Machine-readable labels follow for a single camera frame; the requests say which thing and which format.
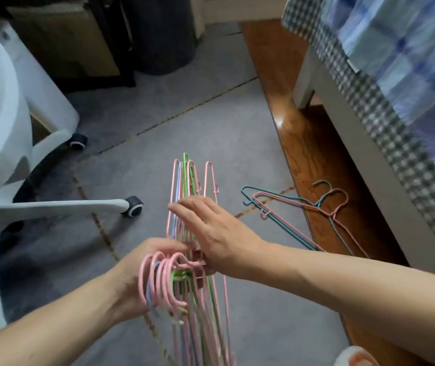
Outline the brown cardboard box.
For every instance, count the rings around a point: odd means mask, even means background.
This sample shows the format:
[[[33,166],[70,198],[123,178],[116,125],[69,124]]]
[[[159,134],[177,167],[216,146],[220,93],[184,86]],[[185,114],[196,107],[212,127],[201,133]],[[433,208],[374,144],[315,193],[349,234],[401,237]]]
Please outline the brown cardboard box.
[[[120,75],[88,0],[10,6],[7,11],[23,43],[52,78]]]

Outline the person's right forearm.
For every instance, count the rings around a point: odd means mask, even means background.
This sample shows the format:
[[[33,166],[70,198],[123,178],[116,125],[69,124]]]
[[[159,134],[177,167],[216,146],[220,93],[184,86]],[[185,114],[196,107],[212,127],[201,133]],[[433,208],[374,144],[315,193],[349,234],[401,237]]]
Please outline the person's right forearm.
[[[317,302],[435,363],[435,275],[365,258],[263,243],[257,282]]]

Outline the person's right hand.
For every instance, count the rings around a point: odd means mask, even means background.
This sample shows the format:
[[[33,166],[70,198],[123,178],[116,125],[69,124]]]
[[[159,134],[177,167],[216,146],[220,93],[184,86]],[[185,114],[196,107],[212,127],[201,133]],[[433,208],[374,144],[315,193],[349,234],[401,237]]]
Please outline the person's right hand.
[[[268,242],[222,207],[214,226],[216,232],[212,240],[196,238],[206,263],[223,275],[249,279],[254,260]]]

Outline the white bed frame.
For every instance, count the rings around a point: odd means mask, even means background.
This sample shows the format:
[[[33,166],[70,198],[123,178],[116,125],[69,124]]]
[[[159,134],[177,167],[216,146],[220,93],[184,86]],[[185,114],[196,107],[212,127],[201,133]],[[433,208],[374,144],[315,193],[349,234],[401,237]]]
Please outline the white bed frame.
[[[416,210],[384,155],[340,93],[332,75],[308,47],[292,99],[299,110],[318,94],[325,112],[412,268],[435,274],[435,235]]]

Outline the bundle of pastel wire hangers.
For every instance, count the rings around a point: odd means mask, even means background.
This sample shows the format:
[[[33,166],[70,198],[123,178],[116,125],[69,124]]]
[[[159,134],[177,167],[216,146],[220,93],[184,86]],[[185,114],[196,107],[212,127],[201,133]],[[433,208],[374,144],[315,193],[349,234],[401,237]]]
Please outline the bundle of pastel wire hangers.
[[[143,318],[164,365],[236,366],[226,276],[206,274],[195,234],[171,211],[166,235],[193,250],[147,254],[138,277],[138,294],[149,309]]]

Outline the black furniture frame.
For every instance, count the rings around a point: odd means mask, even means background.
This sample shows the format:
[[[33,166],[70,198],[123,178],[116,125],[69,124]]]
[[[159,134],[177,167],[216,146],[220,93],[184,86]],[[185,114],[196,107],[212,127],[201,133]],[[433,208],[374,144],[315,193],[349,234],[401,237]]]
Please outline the black furniture frame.
[[[95,17],[98,28],[118,68],[119,75],[55,79],[55,84],[64,93],[112,87],[135,87],[132,61],[134,43],[121,0],[87,0],[87,5]]]

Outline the person's left forearm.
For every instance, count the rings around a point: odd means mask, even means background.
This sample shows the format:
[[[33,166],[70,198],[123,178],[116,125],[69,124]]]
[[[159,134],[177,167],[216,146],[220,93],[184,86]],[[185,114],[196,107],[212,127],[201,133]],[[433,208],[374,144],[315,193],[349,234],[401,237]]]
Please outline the person's left forearm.
[[[115,270],[0,330],[0,366],[70,366],[118,321],[123,277]]]

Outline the person's left hand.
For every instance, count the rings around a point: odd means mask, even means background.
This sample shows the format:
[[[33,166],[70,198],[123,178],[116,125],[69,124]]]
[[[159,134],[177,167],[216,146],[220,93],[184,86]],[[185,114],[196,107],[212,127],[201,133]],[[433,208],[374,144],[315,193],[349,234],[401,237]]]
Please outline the person's left hand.
[[[145,240],[106,274],[115,298],[109,311],[114,325],[148,313],[145,291],[139,290],[139,283],[148,280],[148,258]]]

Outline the black caster wheel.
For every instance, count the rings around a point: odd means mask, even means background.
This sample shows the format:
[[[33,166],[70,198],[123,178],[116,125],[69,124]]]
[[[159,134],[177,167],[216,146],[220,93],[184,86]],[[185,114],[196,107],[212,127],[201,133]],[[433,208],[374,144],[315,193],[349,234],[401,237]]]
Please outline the black caster wheel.
[[[68,140],[68,146],[76,151],[83,151],[88,143],[88,138],[85,135],[74,133]]]
[[[128,202],[128,208],[122,213],[123,216],[134,218],[141,214],[143,202],[137,196],[129,196],[125,199]]]

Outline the white and orange slipper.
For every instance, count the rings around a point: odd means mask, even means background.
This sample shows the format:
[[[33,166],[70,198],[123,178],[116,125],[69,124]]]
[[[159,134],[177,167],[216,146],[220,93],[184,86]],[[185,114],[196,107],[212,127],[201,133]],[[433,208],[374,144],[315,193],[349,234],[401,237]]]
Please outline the white and orange slipper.
[[[364,348],[356,345],[344,349],[333,366],[380,366],[378,361]]]

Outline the blue plaid blanket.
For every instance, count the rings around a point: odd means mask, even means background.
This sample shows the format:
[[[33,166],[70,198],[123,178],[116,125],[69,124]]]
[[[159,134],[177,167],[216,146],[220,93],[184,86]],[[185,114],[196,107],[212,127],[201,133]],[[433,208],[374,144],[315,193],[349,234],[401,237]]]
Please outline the blue plaid blanket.
[[[435,0],[325,0],[321,21],[435,164]]]

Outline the grey checkered bed sheet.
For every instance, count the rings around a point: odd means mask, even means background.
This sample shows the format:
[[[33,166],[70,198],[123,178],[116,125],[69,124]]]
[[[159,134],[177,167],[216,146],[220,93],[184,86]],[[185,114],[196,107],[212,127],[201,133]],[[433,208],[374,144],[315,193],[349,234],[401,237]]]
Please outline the grey checkered bed sheet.
[[[350,67],[339,40],[321,21],[324,6],[325,0],[287,0],[282,26],[304,38],[315,50],[435,235],[435,164],[373,79]]]

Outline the dark grey bin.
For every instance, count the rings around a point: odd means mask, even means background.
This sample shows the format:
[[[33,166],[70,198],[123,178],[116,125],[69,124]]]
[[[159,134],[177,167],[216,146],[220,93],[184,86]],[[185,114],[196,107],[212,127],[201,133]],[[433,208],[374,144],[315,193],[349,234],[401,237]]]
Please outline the dark grey bin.
[[[187,66],[197,39],[190,0],[121,0],[134,44],[134,67],[165,75]]]

